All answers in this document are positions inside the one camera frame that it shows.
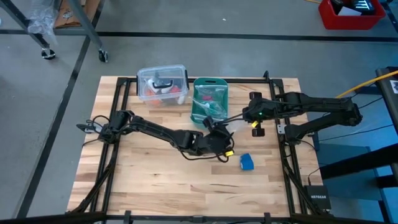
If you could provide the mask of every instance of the yellow connector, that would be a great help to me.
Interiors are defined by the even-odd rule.
[[[226,152],[225,156],[229,157],[229,156],[232,156],[233,154],[234,154],[234,151],[231,150],[231,151]]]
[[[259,122],[258,122],[258,121],[255,121],[255,122],[253,122],[253,123],[251,124],[251,126],[255,128],[255,127],[257,126],[257,124],[259,124]]]

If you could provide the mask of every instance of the teal container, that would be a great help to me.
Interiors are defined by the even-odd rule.
[[[205,85],[224,85],[226,87],[226,91],[224,92],[222,106],[227,111],[228,116],[228,83],[222,78],[197,78],[193,82],[193,99],[198,100],[198,90],[195,88],[196,86],[205,86]],[[199,114],[202,116],[206,116],[205,110],[197,105],[195,102],[192,102],[192,110],[191,110],[191,120],[195,124],[195,126],[199,129],[206,129],[202,123],[202,120],[197,120],[192,115]]]

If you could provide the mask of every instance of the white label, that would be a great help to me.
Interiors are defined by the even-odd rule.
[[[391,82],[392,91],[394,91],[395,94],[398,94],[398,81],[390,80],[390,82]]]

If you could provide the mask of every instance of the cardboard box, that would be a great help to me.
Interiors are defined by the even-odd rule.
[[[93,20],[95,12],[101,0],[81,0],[81,6],[90,21]],[[79,20],[73,15],[68,0],[62,0],[57,20],[55,20],[54,28],[63,27],[79,27]]]

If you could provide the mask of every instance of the blue block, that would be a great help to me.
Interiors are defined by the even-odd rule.
[[[241,156],[241,169],[242,170],[254,170],[254,163],[251,159],[250,154],[246,153]]]

